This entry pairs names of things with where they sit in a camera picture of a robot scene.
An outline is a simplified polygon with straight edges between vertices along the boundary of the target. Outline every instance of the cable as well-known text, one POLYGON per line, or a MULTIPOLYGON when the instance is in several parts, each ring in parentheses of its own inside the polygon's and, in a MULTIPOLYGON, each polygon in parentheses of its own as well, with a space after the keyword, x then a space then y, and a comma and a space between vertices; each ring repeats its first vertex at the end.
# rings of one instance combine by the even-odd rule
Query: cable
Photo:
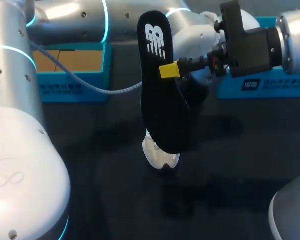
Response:
POLYGON ((52 62, 54 62, 55 64, 57 64, 63 71, 65 71, 73 80, 75 80, 76 82, 81 83, 82 85, 84 85, 85 87, 98 92, 98 93, 102 93, 102 94, 107 94, 107 95, 116 95, 116 94, 124 94, 124 93, 128 93, 129 91, 132 91, 134 89, 137 89, 138 87, 140 87, 142 85, 142 82, 139 82, 133 86, 124 88, 124 89, 120 89, 120 90, 105 90, 105 89, 101 89, 101 88, 97 88, 91 84, 88 84, 87 82, 85 82, 84 80, 80 79, 79 77, 77 77, 75 74, 73 74, 71 71, 69 71, 62 63, 60 63, 54 56, 52 56, 49 52, 47 52, 45 49, 41 48, 40 46, 38 46, 37 44, 29 41, 30 43, 30 47, 38 50, 40 53, 42 53, 43 55, 45 55, 47 58, 49 58, 52 62))

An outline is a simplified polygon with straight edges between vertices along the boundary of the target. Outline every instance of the new balance logo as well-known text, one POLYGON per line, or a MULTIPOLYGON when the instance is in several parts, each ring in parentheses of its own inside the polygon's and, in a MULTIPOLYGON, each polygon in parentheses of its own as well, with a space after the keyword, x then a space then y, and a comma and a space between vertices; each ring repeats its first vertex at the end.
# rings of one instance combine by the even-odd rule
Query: new balance logo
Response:
POLYGON ((156 56, 163 57, 165 59, 165 51, 161 49, 164 46, 163 32, 159 26, 152 26, 150 24, 145 25, 146 39, 151 43, 148 43, 148 52, 154 53, 156 56))

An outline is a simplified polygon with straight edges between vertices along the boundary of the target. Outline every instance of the blue box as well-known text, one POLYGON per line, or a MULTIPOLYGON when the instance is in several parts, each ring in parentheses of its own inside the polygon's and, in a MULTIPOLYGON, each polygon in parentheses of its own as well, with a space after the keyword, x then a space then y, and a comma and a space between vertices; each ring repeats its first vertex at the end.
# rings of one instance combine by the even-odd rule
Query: blue box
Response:
MULTIPOLYGON (((276 17, 256 19, 262 27, 272 27, 276 21, 276 17)), ((238 78, 228 74, 218 84, 217 96, 220 99, 300 97, 300 74, 286 74, 281 67, 238 78)))
MULTIPOLYGON (((77 77, 100 89, 109 88, 111 69, 111 45, 100 43, 70 43, 52 45, 47 50, 98 50, 103 51, 101 71, 75 71, 77 77)), ((85 103, 106 102, 107 95, 97 93, 75 80, 71 79, 65 72, 38 72, 37 80, 40 97, 43 103, 85 103)))

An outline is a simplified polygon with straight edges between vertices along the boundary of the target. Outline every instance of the dark floor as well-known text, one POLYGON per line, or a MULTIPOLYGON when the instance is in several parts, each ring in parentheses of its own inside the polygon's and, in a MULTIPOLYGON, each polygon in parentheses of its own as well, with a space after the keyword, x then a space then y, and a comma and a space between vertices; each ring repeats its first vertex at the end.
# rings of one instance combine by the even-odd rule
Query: dark floor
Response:
MULTIPOLYGON (((137 81, 139 73, 123 78, 118 68, 113 89, 137 81)), ((44 105, 72 184, 66 239, 272 240, 270 200, 300 175, 300 98, 211 94, 196 149, 181 155, 177 180, 168 183, 143 155, 139 103, 135 91, 106 105, 44 105)))

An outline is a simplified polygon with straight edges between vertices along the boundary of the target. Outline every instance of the shoe insole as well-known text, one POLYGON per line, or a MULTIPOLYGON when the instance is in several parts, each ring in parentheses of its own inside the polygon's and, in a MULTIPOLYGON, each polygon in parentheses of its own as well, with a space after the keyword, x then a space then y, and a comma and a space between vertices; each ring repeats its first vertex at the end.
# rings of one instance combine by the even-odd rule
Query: shoe insole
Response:
POLYGON ((161 79, 160 75, 159 66, 173 62, 169 21, 159 11, 148 11, 139 19, 137 35, 144 124, 160 149, 170 154, 180 153, 190 141, 191 115, 175 79, 161 79))

